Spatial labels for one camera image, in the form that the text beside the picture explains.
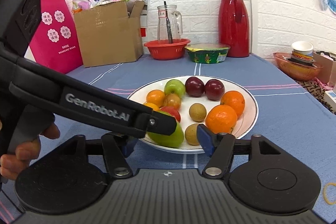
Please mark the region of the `person's left hand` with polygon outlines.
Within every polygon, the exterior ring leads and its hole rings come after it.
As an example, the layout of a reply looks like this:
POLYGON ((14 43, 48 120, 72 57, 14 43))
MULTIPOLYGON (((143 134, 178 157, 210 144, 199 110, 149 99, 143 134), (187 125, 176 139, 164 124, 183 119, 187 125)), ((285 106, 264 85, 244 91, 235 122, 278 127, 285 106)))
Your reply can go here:
POLYGON ((48 139, 58 139, 60 131, 56 124, 52 123, 38 137, 32 141, 21 143, 16 147, 14 154, 1 156, 1 176, 8 180, 16 180, 21 171, 25 170, 32 160, 39 157, 41 152, 40 136, 48 139))

